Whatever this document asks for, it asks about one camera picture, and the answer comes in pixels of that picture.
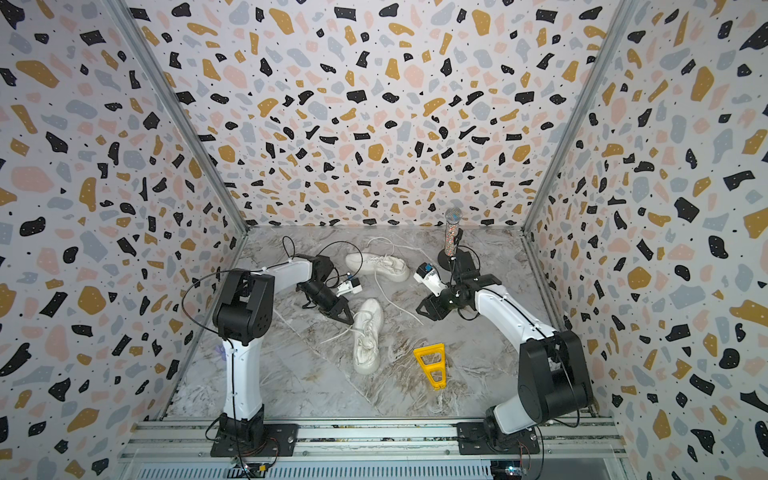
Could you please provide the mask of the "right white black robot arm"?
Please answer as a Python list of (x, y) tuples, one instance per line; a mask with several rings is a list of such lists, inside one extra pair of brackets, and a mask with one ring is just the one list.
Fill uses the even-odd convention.
[(588, 407), (593, 399), (580, 338), (558, 331), (526, 310), (491, 275), (466, 273), (452, 283), (441, 281), (424, 263), (413, 274), (430, 293), (417, 312), (433, 321), (465, 307), (487, 318), (518, 352), (517, 394), (490, 409), (488, 436), (511, 436)]

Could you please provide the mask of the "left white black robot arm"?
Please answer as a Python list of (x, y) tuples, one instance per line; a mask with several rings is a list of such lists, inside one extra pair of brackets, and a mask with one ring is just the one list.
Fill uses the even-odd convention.
[(251, 451), (266, 439), (260, 393), (260, 349), (274, 313), (274, 296), (293, 289), (334, 321), (351, 326), (348, 300), (326, 285), (335, 265), (324, 255), (298, 255), (260, 270), (234, 269), (221, 288), (213, 323), (227, 355), (227, 394), (220, 416), (224, 438)]

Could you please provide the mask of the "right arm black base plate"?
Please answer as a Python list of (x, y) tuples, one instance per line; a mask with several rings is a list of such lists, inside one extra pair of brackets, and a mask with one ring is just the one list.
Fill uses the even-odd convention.
[(532, 428), (504, 434), (488, 422), (459, 422), (457, 442), (461, 455), (538, 454), (538, 435)]

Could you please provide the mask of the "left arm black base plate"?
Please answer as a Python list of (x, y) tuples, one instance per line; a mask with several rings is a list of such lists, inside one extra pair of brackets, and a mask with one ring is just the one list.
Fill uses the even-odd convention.
[(227, 420), (219, 427), (210, 456), (235, 458), (291, 457), (298, 438), (299, 425), (294, 423), (256, 423), (247, 426), (243, 422)]

